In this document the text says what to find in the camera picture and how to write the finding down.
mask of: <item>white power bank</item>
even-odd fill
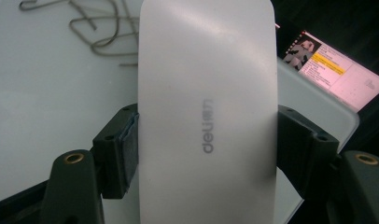
[[[140,18],[141,223],[272,223],[271,2],[146,0]]]

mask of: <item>computer screen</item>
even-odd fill
[[[379,76],[338,50],[302,31],[283,61],[358,112],[379,94]]]

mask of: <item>screen display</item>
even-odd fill
[[[303,31],[283,61],[358,112],[379,93],[379,76]]]

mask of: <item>desk surface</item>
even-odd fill
[[[137,102],[137,69],[119,67],[133,59],[92,54],[68,28],[80,15],[67,4],[21,12],[20,1],[0,0],[0,201],[49,178],[52,162],[64,152],[91,148],[115,113]],[[142,1],[127,2],[138,17]],[[121,46],[136,49],[134,42]],[[279,104],[342,143],[357,128],[355,113],[283,64],[278,73]],[[278,172],[274,223],[286,222],[300,203]],[[138,176],[124,200],[104,200],[104,208],[106,223],[139,223]]]

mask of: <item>black holder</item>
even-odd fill
[[[0,202],[0,224],[104,223],[101,195],[121,199],[136,166],[137,105],[122,108],[90,151],[64,153],[48,181]],[[305,200],[322,201],[330,223],[379,224],[379,158],[337,155],[339,142],[295,110],[279,106],[277,166]]]

